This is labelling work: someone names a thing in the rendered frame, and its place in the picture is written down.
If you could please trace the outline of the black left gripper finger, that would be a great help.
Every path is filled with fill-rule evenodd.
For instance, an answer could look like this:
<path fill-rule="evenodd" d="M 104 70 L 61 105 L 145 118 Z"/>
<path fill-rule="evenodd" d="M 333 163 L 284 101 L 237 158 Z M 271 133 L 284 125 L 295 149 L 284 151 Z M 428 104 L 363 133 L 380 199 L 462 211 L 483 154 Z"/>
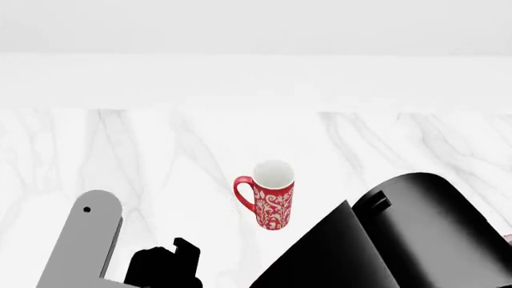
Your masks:
<path fill-rule="evenodd" d="M 174 254 L 181 272 L 189 278 L 194 278 L 198 268 L 200 249 L 184 238 L 176 238 L 173 244 L 176 246 Z"/>

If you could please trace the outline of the red white patterned mug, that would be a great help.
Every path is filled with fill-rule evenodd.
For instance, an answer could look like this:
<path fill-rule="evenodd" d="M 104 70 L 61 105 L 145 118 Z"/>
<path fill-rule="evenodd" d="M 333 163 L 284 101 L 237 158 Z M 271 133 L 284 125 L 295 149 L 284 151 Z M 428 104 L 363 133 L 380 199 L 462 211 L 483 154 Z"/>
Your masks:
<path fill-rule="evenodd" d="M 247 184 L 253 194 L 253 202 L 247 201 L 238 190 Z M 295 174 L 287 162 L 266 160 L 260 162 L 249 176 L 234 180 L 234 196 L 250 212 L 265 230 L 281 230 L 288 225 L 294 196 Z"/>

